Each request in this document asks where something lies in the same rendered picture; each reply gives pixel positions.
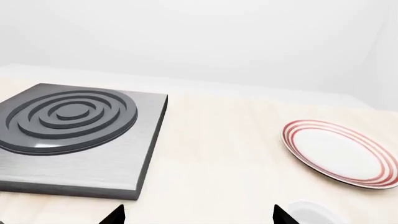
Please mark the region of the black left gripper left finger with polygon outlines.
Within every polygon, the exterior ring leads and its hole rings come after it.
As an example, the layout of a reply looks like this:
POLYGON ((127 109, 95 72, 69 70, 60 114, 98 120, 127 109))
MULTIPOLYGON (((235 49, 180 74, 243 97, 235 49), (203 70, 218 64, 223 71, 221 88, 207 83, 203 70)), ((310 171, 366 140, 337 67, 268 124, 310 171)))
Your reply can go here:
POLYGON ((115 208, 106 218, 104 218, 99 224, 124 224, 125 222, 125 211, 124 205, 119 205, 115 208))

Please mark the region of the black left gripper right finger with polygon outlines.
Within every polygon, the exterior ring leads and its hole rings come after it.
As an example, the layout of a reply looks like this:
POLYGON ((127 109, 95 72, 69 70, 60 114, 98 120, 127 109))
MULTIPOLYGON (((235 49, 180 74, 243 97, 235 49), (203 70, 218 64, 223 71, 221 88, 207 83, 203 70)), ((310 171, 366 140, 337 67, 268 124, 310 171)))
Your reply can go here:
POLYGON ((273 222, 274 224, 299 224, 278 205, 274 205, 273 222))

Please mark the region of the white plate with red rings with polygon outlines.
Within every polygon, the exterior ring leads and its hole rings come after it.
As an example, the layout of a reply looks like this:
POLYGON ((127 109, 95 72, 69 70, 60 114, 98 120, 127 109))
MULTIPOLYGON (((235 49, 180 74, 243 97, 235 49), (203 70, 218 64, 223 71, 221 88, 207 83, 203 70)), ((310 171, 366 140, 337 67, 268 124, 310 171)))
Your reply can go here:
POLYGON ((300 119, 283 127, 281 140, 300 162, 331 179, 367 189, 398 187, 398 154, 360 132, 300 119))

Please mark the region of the small white round dish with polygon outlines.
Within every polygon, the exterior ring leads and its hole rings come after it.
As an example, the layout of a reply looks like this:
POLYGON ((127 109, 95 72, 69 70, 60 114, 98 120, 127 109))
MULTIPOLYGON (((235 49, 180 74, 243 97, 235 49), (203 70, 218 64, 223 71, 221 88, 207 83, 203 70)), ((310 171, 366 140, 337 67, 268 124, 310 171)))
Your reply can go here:
POLYGON ((332 210, 311 201, 295 201, 288 205, 287 213, 299 224, 349 224, 332 210))

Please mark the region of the grey flat stove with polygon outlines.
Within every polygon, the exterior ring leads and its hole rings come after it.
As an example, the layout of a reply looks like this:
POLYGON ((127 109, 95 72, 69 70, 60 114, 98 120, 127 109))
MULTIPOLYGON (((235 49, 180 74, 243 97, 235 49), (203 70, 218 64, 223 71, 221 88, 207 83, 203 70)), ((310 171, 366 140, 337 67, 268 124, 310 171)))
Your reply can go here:
MULTIPOLYGON (((118 91, 39 83, 21 93, 74 90, 118 91)), ((168 96, 118 92, 132 98, 137 106, 136 122, 127 132, 98 147, 69 154, 30 156, 0 148, 0 190, 137 200, 167 110, 168 96)))

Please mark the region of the dark ringed stove burner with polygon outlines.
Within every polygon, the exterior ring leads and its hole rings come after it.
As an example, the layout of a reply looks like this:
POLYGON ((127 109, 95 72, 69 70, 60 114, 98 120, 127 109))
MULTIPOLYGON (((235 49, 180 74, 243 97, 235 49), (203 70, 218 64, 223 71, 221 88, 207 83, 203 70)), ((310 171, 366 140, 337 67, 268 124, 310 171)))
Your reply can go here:
POLYGON ((20 93, 0 103, 0 148, 51 156, 108 143, 136 122, 137 106, 118 91, 20 93))

